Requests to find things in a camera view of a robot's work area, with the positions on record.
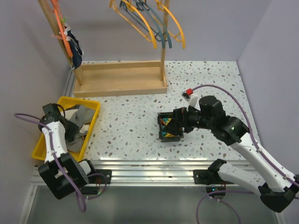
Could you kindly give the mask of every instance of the gray hanger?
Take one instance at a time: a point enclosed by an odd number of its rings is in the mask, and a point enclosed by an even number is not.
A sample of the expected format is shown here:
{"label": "gray hanger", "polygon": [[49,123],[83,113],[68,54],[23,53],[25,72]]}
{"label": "gray hanger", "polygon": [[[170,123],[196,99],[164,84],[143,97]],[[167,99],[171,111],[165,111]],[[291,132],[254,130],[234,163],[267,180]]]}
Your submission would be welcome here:
{"label": "gray hanger", "polygon": [[163,29],[165,30],[163,35],[166,34],[166,36],[167,36],[167,39],[165,41],[168,42],[169,48],[172,48],[171,38],[170,38],[170,35],[168,33],[168,29],[165,26],[164,22],[161,20],[161,18],[158,16],[158,14],[146,3],[146,0],[144,0],[144,1],[143,0],[133,0],[133,1],[136,3],[136,8],[139,11],[144,11],[144,10],[151,11],[154,14],[154,16],[159,20],[159,22],[163,26]]}
{"label": "gray hanger", "polygon": [[[151,17],[151,19],[153,20],[155,26],[157,27],[158,31],[156,31],[153,27],[150,26],[151,30],[155,33],[154,38],[158,41],[162,43],[162,48],[165,48],[165,38],[164,38],[164,34],[162,34],[161,29],[158,25],[158,23],[154,20],[154,18],[150,15],[150,13],[148,12],[147,8],[145,8],[142,4],[140,4],[140,6],[142,7],[142,11],[146,11],[146,13]],[[131,12],[130,10],[128,10],[128,7],[126,5],[125,2],[123,2],[121,0],[120,2],[120,7],[123,7],[123,9],[125,10],[125,12],[127,12],[140,26],[142,26],[143,29],[145,29],[147,32],[149,32],[148,28],[144,25],[144,22],[142,20],[142,18],[140,18],[140,16],[136,13],[136,12]]]}

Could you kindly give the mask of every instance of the yellow hanger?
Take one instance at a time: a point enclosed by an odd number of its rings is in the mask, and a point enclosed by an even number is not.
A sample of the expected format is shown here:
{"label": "yellow hanger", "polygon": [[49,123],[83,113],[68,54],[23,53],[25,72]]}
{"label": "yellow hanger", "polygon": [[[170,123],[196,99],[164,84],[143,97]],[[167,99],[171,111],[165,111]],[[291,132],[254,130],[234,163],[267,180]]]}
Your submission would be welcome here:
{"label": "yellow hanger", "polygon": [[149,30],[149,32],[146,35],[137,26],[135,26],[129,19],[127,19],[123,14],[121,14],[118,11],[118,7],[115,3],[115,0],[110,0],[109,8],[112,7],[114,11],[116,11],[122,18],[124,18],[125,21],[127,21],[129,24],[131,24],[131,26],[134,27],[147,41],[152,42],[153,46],[154,46],[154,49],[156,49],[157,48],[157,42],[155,40],[155,36],[153,34],[153,31],[151,30],[151,28],[150,28],[148,22],[146,21],[146,19],[142,16],[142,14],[138,11],[137,8],[135,8],[132,4],[130,4],[130,2],[128,0],[121,0],[121,1],[123,1],[126,4],[127,8],[129,8],[129,9],[131,8],[133,11],[135,11],[140,16],[140,18],[143,20],[144,24],[146,25],[146,27]]}
{"label": "yellow hanger", "polygon": [[[158,10],[160,11],[166,11],[171,17],[172,19],[174,20],[174,22],[176,23],[177,27],[178,27],[178,30],[179,30],[179,33],[174,35],[172,32],[168,31],[169,35],[172,36],[177,42],[182,42],[182,45],[183,45],[183,49],[185,49],[185,46],[186,46],[186,42],[185,42],[185,35],[184,35],[184,32],[179,24],[179,22],[177,21],[177,19],[174,17],[174,15],[171,13],[171,11],[165,6],[162,4],[162,1],[163,0],[155,0],[156,3],[157,3],[157,8]],[[157,21],[157,23],[159,23],[159,25],[161,26],[161,23],[159,22],[159,20],[154,16],[152,15],[152,17]]]}
{"label": "yellow hanger", "polygon": [[128,2],[128,4],[126,4],[127,5],[127,8],[128,8],[128,10],[130,10],[131,12],[133,12],[134,11],[134,9],[132,9],[132,0],[126,0],[127,2]]}

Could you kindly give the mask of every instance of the white wall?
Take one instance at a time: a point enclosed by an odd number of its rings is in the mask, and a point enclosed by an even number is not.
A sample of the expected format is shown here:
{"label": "white wall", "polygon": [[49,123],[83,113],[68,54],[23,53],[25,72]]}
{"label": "white wall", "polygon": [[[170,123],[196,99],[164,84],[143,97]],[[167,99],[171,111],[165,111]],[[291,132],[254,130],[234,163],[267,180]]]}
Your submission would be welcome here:
{"label": "white wall", "polygon": [[28,190],[32,150],[40,132],[14,118],[15,112],[42,116],[57,102],[67,61],[36,0],[0,2],[0,217],[15,224]]}
{"label": "white wall", "polygon": [[[266,149],[299,174],[299,1],[272,0],[238,60],[259,135]],[[298,202],[285,210],[297,224]]]}
{"label": "white wall", "polygon": [[[186,49],[167,49],[167,60],[235,61],[259,24],[271,0],[171,0]],[[156,9],[153,0],[148,3]],[[109,1],[60,1],[63,14],[85,50],[85,60],[157,60],[154,50],[133,27],[109,8]],[[169,20],[170,31],[175,29]]]}

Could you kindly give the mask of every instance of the white floor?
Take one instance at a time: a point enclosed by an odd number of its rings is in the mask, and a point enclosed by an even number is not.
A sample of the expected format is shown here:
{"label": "white floor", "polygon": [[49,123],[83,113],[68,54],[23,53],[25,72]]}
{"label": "white floor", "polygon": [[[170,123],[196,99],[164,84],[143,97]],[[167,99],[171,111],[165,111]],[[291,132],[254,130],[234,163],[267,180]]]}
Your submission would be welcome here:
{"label": "white floor", "polygon": [[[185,134],[180,142],[158,139],[158,112],[186,106],[182,91],[199,84],[215,84],[230,91],[249,116],[251,110],[236,62],[167,61],[167,94],[89,98],[101,103],[100,115],[86,149],[90,160],[244,160],[207,130]],[[200,96],[215,95],[230,116],[244,121],[235,102],[218,89],[197,90]]]}

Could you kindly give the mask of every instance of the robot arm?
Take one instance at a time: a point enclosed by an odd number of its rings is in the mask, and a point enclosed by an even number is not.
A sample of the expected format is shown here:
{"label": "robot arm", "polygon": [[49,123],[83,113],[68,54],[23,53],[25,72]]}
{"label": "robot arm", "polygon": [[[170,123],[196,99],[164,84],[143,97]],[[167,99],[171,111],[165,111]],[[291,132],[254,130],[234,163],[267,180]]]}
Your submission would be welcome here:
{"label": "robot arm", "polygon": [[[194,102],[191,92],[184,92],[183,97]],[[208,169],[214,178],[236,183],[260,196],[262,202],[275,212],[282,212],[295,198],[299,188],[287,180],[299,183],[299,176],[279,164],[259,143],[257,150],[250,138],[249,128],[238,118],[227,116],[222,103],[214,96],[206,96],[199,100],[200,110],[194,108],[194,103],[188,108],[178,108],[173,111],[173,117],[164,128],[165,132],[179,135],[180,128],[189,133],[194,128],[211,130],[216,139],[224,142],[240,153],[260,175],[241,170],[224,160],[216,160]],[[264,155],[286,176],[282,176],[271,166]]]}
{"label": "robot arm", "polygon": [[75,131],[78,130],[78,126],[61,116],[56,104],[44,106],[43,111],[45,116],[40,122],[47,125],[52,131],[54,152],[50,145],[49,130],[39,126],[45,136],[47,153],[45,163],[39,166],[38,172],[54,196],[57,199],[62,199],[74,192],[75,189],[64,175],[56,176],[59,168],[54,160],[53,153],[55,153],[59,163],[67,170],[68,176],[78,188],[87,185],[89,183],[87,175],[96,173],[96,170],[90,161],[83,160],[78,163],[67,151],[65,139],[71,140]]}

